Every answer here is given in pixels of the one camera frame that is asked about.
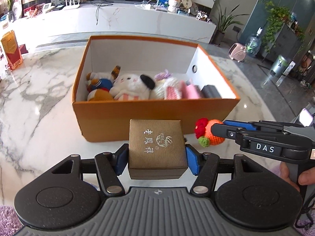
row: human hand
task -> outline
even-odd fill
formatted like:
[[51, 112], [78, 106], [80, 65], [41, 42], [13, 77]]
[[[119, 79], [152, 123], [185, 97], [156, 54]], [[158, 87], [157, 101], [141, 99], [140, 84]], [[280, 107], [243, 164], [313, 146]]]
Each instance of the human hand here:
[[[300, 188], [297, 186], [297, 184], [295, 184], [294, 182], [291, 181], [291, 179], [289, 178], [289, 168], [287, 167], [287, 165], [285, 164], [285, 162], [281, 162], [280, 164], [280, 177], [288, 182], [290, 185], [292, 185], [295, 189], [297, 189], [298, 191], [300, 191]], [[304, 172], [302, 172], [299, 176], [299, 184], [300, 185], [311, 185], [311, 184], [315, 184], [315, 167], [311, 168], [309, 170], [306, 170]]]

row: purple rug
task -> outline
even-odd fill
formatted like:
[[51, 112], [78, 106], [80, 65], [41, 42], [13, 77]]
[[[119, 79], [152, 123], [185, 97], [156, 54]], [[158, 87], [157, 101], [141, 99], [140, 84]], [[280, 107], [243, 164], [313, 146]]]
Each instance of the purple rug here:
[[13, 207], [0, 206], [0, 235], [12, 236], [22, 225]]

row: stuffed toy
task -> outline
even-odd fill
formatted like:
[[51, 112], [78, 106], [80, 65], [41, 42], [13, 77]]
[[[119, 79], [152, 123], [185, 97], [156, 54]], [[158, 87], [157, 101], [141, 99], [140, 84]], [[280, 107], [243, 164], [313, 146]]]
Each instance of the stuffed toy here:
[[86, 80], [90, 81], [93, 79], [109, 79], [111, 80], [111, 83], [114, 82], [114, 80], [117, 79], [120, 72], [120, 66], [115, 66], [111, 73], [88, 73], [86, 76]]
[[211, 127], [215, 123], [223, 124], [219, 120], [208, 121], [207, 118], [201, 118], [196, 122], [195, 134], [199, 144], [202, 147], [208, 147], [210, 145], [219, 145], [224, 142], [225, 138], [214, 136], [211, 133]]
[[124, 74], [117, 77], [109, 93], [119, 101], [145, 100], [154, 87], [155, 82], [147, 75]]
[[111, 73], [88, 73], [87, 90], [89, 92], [88, 101], [113, 100], [109, 90], [113, 87], [113, 82], [117, 79], [120, 67], [116, 66]]
[[155, 88], [150, 92], [149, 99], [181, 99], [179, 81], [169, 74], [168, 70], [159, 73], [155, 77]]

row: red crocheted flower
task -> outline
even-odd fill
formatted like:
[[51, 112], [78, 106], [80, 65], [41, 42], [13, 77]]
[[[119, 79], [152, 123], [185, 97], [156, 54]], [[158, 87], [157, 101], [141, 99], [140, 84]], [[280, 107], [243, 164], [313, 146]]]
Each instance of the red crocheted flower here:
[[197, 139], [200, 138], [201, 136], [204, 136], [207, 124], [208, 124], [207, 118], [201, 118], [196, 122], [195, 134]]

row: white plush bunny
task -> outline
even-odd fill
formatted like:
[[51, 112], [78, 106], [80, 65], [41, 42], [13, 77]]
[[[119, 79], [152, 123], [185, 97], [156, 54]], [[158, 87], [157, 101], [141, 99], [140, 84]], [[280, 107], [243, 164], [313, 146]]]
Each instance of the white plush bunny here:
[[154, 81], [146, 75], [119, 75], [109, 93], [115, 100], [149, 99], [150, 90], [154, 89]]

